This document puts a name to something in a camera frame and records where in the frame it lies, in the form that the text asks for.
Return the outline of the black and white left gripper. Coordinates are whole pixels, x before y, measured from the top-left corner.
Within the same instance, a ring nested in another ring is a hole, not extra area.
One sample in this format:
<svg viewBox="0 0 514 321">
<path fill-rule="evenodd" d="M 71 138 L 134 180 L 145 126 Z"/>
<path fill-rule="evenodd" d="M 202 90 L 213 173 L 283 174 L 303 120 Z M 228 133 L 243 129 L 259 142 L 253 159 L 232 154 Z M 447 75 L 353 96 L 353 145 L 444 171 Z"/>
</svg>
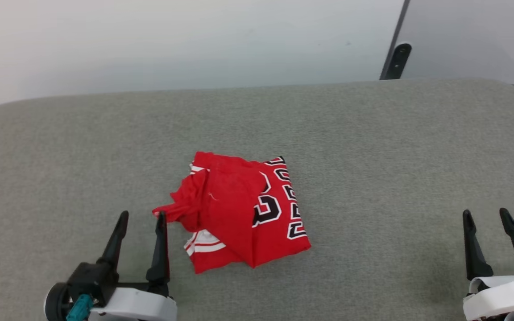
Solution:
<svg viewBox="0 0 514 321">
<path fill-rule="evenodd" d="M 129 221 L 120 214 L 102 256 L 96 263 L 82 263 L 67 280 L 73 300 L 68 321 L 175 321 L 177 303 L 169 295 L 170 264 L 165 212 L 159 213 L 151 268 L 144 283 L 119 281 L 117 266 Z"/>
</svg>

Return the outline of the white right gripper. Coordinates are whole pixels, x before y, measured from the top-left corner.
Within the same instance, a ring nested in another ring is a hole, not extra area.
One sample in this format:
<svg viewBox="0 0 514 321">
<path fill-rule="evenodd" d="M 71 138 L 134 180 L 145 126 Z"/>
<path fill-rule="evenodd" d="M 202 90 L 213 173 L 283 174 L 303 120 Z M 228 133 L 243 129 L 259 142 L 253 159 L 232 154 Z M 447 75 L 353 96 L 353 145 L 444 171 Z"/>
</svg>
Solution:
<svg viewBox="0 0 514 321">
<path fill-rule="evenodd" d="M 514 218 L 500 208 L 500 218 L 514 249 Z M 514 276 L 493 276 L 477 239 L 477 226 L 469 210 L 463 211 L 466 276 L 470 282 L 463 299 L 468 321 L 514 321 Z"/>
</svg>

